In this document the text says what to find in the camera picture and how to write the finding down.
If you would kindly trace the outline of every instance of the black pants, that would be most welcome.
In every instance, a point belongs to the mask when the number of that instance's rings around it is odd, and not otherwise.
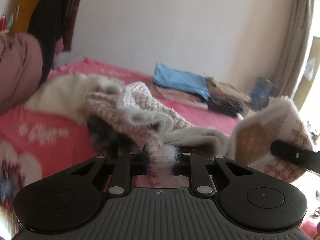
[[[61,38],[61,5],[58,0],[40,0],[33,11],[28,33],[35,36],[42,52],[41,85],[52,68],[56,42]]]

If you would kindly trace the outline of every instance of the circular cover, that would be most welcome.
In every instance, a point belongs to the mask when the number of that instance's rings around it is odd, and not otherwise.
[[[30,184],[17,193],[13,204],[23,227],[44,233],[76,228],[91,219],[100,205],[100,192],[76,175]]]
[[[222,190],[219,201],[231,220],[265,232],[297,226],[307,211],[307,200],[300,190],[264,174],[237,177]]]

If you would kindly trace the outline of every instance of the red bottle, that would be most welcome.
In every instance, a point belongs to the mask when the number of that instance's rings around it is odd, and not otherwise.
[[[5,30],[5,25],[6,25],[6,15],[5,13],[2,15],[1,19],[0,19],[0,32]]]

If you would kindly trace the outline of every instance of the dark brown door frame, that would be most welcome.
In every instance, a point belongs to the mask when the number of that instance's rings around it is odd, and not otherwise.
[[[62,0],[62,38],[64,50],[70,51],[80,0]]]

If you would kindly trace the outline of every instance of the gray curtain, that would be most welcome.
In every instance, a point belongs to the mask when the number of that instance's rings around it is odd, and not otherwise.
[[[279,87],[279,95],[292,98],[307,51],[313,16],[314,0],[293,0],[286,42],[273,82]]]

